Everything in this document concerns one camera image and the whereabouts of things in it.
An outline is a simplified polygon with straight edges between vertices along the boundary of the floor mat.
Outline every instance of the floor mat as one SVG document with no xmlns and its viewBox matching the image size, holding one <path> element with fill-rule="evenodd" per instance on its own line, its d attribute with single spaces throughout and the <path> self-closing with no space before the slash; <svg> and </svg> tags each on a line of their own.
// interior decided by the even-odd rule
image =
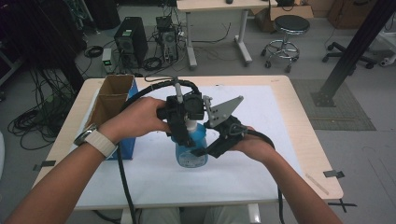
<svg viewBox="0 0 396 224">
<path fill-rule="evenodd" d="M 311 92 L 318 92 L 326 80 L 291 79 L 312 127 L 316 130 L 375 131 L 361 105 L 343 83 L 332 98 L 336 107 L 315 106 Z"/>
</svg>

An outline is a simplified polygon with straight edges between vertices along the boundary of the stool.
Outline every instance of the stool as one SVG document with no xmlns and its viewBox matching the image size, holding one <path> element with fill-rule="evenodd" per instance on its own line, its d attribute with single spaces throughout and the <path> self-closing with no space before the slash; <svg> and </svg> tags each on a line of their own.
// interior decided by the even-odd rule
<svg viewBox="0 0 396 224">
<path fill-rule="evenodd" d="M 277 17 L 274 20 L 274 28 L 285 34 L 281 40 L 273 40 L 265 46 L 262 50 L 262 56 L 265 56 L 266 52 L 270 53 L 265 67 L 271 67 L 271 58 L 273 56 L 288 59 L 289 65 L 286 67 L 285 72 L 289 73 L 291 69 L 291 63 L 296 62 L 300 57 L 300 50 L 292 43 L 289 42 L 290 35 L 303 35 L 309 30 L 309 21 L 294 15 L 284 15 Z"/>
</svg>

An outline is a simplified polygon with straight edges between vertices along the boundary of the white sheet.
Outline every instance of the white sheet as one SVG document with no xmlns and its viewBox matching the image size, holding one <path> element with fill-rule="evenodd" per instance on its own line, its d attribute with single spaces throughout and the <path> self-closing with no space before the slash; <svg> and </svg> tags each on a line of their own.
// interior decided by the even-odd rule
<svg viewBox="0 0 396 224">
<path fill-rule="evenodd" d="M 253 126 L 269 136 L 276 150 L 301 175 L 300 165 L 270 86 L 212 86 L 199 89 L 204 95 L 214 98 L 212 105 L 243 95 L 245 99 L 233 115 L 243 124 Z M 173 88 L 165 88 L 150 95 L 165 99 L 174 94 Z M 211 144 L 218 136 L 216 131 L 207 130 L 207 143 Z M 176 161 L 175 143 L 165 133 L 149 133 L 137 138 L 134 159 L 124 161 L 124 167 L 132 199 L 139 207 L 277 199 L 276 183 L 259 162 L 234 151 L 226 152 L 218 159 L 209 157 L 203 167 L 183 168 Z M 85 188 L 77 207 L 111 208 L 125 207 L 126 204 L 117 162 L 104 161 Z"/>
</svg>

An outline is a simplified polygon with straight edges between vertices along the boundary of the blue spray bottle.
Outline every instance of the blue spray bottle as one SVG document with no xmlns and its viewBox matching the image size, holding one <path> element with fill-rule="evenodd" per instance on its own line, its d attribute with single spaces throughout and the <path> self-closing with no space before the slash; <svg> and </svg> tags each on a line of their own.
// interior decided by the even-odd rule
<svg viewBox="0 0 396 224">
<path fill-rule="evenodd" d="M 184 147 L 176 143 L 176 159 L 180 166 L 186 168 L 196 168 L 207 163 L 208 156 L 196 157 L 191 154 L 192 150 L 197 148 L 206 148 L 206 128 L 204 125 L 197 123 L 196 120 L 186 121 L 187 130 L 191 139 L 195 143 L 195 147 Z"/>
</svg>

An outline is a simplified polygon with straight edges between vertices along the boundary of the smartwatch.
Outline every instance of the smartwatch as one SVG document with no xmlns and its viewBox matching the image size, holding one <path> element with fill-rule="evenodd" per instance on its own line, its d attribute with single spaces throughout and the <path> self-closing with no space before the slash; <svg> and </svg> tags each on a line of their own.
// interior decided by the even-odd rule
<svg viewBox="0 0 396 224">
<path fill-rule="evenodd" d="M 111 156 L 117 147 L 107 137 L 98 132 L 98 126 L 93 123 L 88 126 L 74 141 L 76 146 L 89 143 L 98 149 L 106 158 Z"/>
</svg>

